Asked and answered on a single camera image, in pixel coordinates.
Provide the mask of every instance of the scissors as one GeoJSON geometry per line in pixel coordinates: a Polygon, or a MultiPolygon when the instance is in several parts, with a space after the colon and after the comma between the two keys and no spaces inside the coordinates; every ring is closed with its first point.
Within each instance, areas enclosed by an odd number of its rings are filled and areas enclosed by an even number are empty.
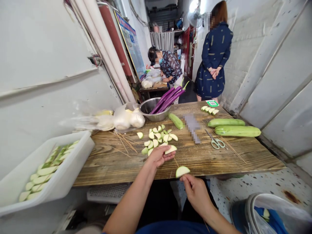
{"type": "Polygon", "coordinates": [[[219,140],[219,139],[214,139],[213,136],[207,131],[207,129],[205,129],[206,133],[210,136],[211,138],[211,145],[213,148],[215,148],[216,150],[225,147],[225,144],[223,141],[219,140]]]}

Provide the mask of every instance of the person's left hand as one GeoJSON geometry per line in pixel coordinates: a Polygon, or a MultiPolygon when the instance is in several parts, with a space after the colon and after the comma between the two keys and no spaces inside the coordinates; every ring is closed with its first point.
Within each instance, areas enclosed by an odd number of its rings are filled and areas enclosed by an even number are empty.
{"type": "Polygon", "coordinates": [[[157,168],[175,157],[176,152],[173,151],[169,154],[165,154],[165,151],[169,150],[170,146],[160,146],[153,149],[150,156],[147,158],[146,163],[155,165],[157,168]]]}

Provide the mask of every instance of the stainless steel bowl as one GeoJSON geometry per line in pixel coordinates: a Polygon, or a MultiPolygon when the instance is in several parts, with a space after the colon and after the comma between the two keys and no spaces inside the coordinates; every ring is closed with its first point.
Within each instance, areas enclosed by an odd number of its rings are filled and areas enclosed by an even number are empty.
{"type": "Polygon", "coordinates": [[[151,98],[143,102],[139,108],[139,111],[150,121],[152,122],[160,122],[163,121],[169,114],[169,110],[171,108],[171,105],[167,107],[167,109],[161,113],[158,114],[148,114],[150,113],[156,104],[159,102],[160,97],[157,98],[151,98]]]}

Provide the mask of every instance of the small table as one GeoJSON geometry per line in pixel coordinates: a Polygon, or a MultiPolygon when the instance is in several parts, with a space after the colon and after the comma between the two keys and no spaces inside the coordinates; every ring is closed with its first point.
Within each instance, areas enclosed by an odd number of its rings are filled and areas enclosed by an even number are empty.
{"type": "MultiPolygon", "coordinates": [[[[201,111],[202,106],[207,106],[205,101],[177,104],[171,107],[171,112],[182,118],[185,113],[194,113],[202,120],[212,118],[230,118],[222,114],[215,116],[201,111]]],[[[220,113],[228,114],[221,106],[217,107],[220,113]]],[[[101,143],[104,137],[108,137],[106,132],[98,132],[92,136],[95,147],[87,159],[84,167],[78,175],[73,186],[103,185],[123,182],[132,182],[141,170],[147,155],[140,152],[144,148],[143,143],[147,140],[149,129],[164,124],[165,130],[172,129],[172,133],[177,135],[179,140],[171,141],[178,150],[176,151],[176,160],[179,166],[187,166],[194,176],[216,176],[216,175],[235,175],[247,173],[272,172],[285,168],[282,161],[271,154],[254,137],[225,137],[226,141],[235,149],[235,151],[246,161],[243,162],[237,155],[227,147],[224,149],[214,149],[211,146],[211,139],[206,134],[207,125],[200,122],[202,129],[202,143],[195,144],[192,141],[186,141],[186,128],[178,130],[169,118],[160,123],[153,123],[146,120],[143,128],[128,133],[130,138],[139,143],[133,144],[133,147],[139,152],[129,151],[129,156],[101,143]],[[136,132],[143,132],[144,138],[138,139],[136,132]]],[[[126,153],[122,145],[112,145],[118,150],[126,153]]],[[[156,173],[155,179],[173,179],[175,178],[177,165],[174,160],[165,162],[156,173]]]]}

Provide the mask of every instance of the cable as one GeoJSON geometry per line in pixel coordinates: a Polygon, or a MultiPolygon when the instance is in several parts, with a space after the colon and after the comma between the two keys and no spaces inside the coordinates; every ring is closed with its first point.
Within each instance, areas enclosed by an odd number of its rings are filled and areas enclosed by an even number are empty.
{"type": "Polygon", "coordinates": [[[132,4],[132,0],[129,0],[129,3],[130,3],[130,7],[131,7],[131,10],[132,12],[134,13],[134,16],[138,19],[138,21],[142,24],[142,25],[145,25],[147,27],[149,27],[149,24],[147,22],[145,22],[144,20],[142,20],[140,18],[140,16],[138,15],[138,13],[136,12],[136,10],[134,9],[134,6],[132,4]]]}

